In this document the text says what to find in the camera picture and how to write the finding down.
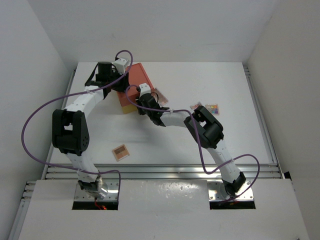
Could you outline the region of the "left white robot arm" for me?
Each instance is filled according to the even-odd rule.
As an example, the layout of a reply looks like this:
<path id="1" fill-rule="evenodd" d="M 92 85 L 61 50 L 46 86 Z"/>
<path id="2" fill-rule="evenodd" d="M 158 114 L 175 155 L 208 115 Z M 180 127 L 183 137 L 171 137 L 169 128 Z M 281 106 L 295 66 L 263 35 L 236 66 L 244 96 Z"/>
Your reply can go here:
<path id="1" fill-rule="evenodd" d="M 107 190 L 103 187 L 101 174 L 85 153 L 90 143 L 86 118 L 112 90 L 120 93 L 126 90 L 128 65 L 125 58 L 98 62 L 84 84 L 84 93 L 52 114 L 52 145 L 66 155 L 76 169 L 81 190 L 95 199 L 104 198 Z"/>

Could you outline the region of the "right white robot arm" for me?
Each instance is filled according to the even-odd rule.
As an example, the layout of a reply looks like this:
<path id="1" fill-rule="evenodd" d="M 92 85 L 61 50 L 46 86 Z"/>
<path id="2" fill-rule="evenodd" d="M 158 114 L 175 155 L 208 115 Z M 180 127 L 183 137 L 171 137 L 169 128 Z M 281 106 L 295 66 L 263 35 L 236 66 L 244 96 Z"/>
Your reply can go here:
<path id="1" fill-rule="evenodd" d="M 150 93 L 136 98 L 138 112 L 147 115 L 157 126 L 187 128 L 196 143 L 206 149 L 214 162 L 220 166 L 220 174 L 226 193 L 235 197 L 245 184 L 244 173 L 236 166 L 224 142 L 222 124 L 204 107 L 194 112 L 188 110 L 169 110 L 161 107 Z"/>

